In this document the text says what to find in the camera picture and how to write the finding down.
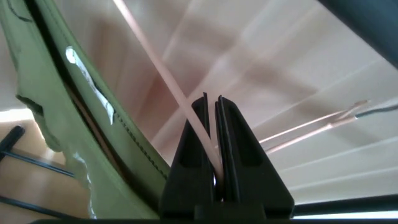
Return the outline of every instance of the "white label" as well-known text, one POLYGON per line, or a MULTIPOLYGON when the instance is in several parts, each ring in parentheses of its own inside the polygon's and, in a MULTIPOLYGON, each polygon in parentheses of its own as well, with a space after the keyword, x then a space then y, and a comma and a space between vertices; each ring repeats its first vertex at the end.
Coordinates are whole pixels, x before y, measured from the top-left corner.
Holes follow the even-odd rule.
POLYGON ((113 109, 113 106, 111 105, 111 103, 95 87, 93 79, 91 78, 90 74, 88 73, 87 68, 85 67, 83 62, 80 60, 79 56, 77 55, 75 50, 72 48, 72 46, 67 47, 65 53, 67 55, 68 61, 72 64, 77 65, 77 67, 80 69, 81 73, 83 74, 84 78, 87 80, 91 89, 94 91, 95 95, 97 96, 97 98, 100 100, 100 102, 104 106, 106 113, 108 114, 109 121, 111 122, 111 124, 113 124, 114 109, 113 109))

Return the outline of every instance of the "white ceiling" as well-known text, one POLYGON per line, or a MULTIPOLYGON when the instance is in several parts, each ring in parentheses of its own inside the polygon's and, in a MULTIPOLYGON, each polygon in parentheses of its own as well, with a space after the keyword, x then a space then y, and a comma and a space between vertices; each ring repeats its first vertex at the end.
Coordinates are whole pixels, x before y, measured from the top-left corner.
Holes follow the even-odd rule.
MULTIPOLYGON (((185 117, 116 6, 55 1, 125 110, 171 162, 185 117)), ((314 0, 126 3, 188 99, 208 93, 213 127, 218 95, 239 106, 258 140, 359 100, 375 106, 398 97, 397 70, 314 0)), ((3 108, 16 104, 15 72, 0 47, 3 108)), ((398 193, 397 119, 364 118, 270 159, 298 203, 398 193)), ((214 128, 211 138, 216 144, 214 128)))

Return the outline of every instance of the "beige wall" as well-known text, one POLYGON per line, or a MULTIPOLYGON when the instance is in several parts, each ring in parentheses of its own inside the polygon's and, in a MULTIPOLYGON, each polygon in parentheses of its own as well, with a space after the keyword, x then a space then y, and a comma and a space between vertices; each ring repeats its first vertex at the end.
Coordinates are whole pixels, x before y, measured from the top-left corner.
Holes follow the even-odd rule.
MULTIPOLYGON (((32 120, 0 122, 0 139, 15 126, 25 127, 25 135, 13 152, 61 169, 65 158, 49 149, 32 120)), ((88 191, 77 180, 12 157, 0 162, 0 195, 75 217, 88 218, 88 191)), ((27 223, 49 216, 0 203, 0 223, 27 223)))

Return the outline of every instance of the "exposed wire end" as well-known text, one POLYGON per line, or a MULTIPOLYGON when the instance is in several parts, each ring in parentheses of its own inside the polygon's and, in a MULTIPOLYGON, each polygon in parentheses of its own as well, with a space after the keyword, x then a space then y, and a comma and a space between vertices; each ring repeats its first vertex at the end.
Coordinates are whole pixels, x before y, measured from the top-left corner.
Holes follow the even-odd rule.
POLYGON ((355 117, 356 118, 362 118, 362 117, 365 117, 365 116, 369 116, 371 114, 391 112, 391 111, 394 111, 394 110, 398 110, 398 104, 392 105, 392 106, 387 106, 387 107, 384 107, 384 108, 368 110, 368 111, 356 114, 355 117))

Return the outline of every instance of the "pink cable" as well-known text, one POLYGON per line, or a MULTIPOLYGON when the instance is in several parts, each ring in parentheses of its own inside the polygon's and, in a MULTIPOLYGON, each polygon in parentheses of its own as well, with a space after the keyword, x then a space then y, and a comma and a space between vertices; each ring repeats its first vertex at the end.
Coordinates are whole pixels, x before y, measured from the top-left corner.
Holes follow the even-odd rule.
POLYGON ((222 181, 224 179, 223 178, 224 173, 220 157, 218 153, 215 151, 215 148, 205 128, 201 124, 198 116, 195 114, 191 105, 188 103, 187 98, 185 97, 179 85, 175 81, 173 75, 164 65, 162 59, 156 54, 152 45, 149 43, 147 37, 145 36, 140 26, 138 25, 133 15, 131 14, 130 10, 126 6, 126 3, 124 3, 123 0, 113 0, 113 2, 115 3, 116 7, 119 9, 120 13, 123 15, 126 22, 129 24, 129 27, 131 28, 132 32, 136 35, 138 41, 141 43, 142 47, 146 51, 149 58, 152 60, 152 63, 155 65, 157 71, 159 72, 160 76, 163 78, 170 92, 173 94, 175 100, 180 105, 182 111, 184 112, 193 130, 196 132, 200 142, 202 143, 203 148, 205 149, 206 154, 215 169, 218 181, 220 181, 222 184, 222 181))

